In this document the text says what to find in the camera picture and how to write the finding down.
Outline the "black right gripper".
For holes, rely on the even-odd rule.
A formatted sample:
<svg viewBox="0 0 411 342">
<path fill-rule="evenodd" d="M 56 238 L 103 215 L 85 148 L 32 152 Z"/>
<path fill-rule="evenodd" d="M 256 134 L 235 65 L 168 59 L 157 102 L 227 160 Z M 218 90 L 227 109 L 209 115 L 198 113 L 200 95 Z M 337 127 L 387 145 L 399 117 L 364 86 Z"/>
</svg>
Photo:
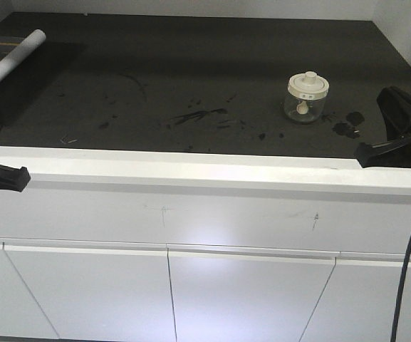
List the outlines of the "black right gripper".
<svg viewBox="0 0 411 342">
<path fill-rule="evenodd" d="M 395 86 L 383 88 L 377 104 L 391 141 L 360 143 L 354 152 L 356 160 L 363 168 L 411 168 L 411 95 Z"/>
</svg>

